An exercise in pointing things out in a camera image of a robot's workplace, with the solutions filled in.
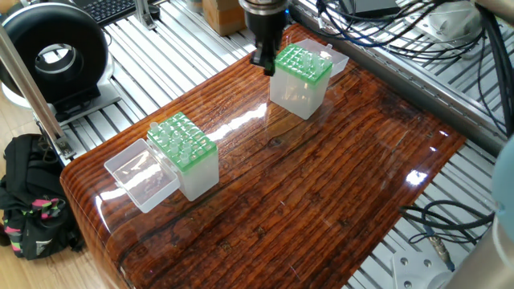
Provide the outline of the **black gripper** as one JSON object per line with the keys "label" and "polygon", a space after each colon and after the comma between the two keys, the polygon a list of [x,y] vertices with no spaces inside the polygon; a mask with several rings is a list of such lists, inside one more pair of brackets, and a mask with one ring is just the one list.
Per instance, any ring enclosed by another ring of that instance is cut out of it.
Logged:
{"label": "black gripper", "polygon": [[288,0],[244,0],[245,21],[254,33],[256,49],[251,64],[264,68],[266,76],[275,74],[275,58],[287,23]]}

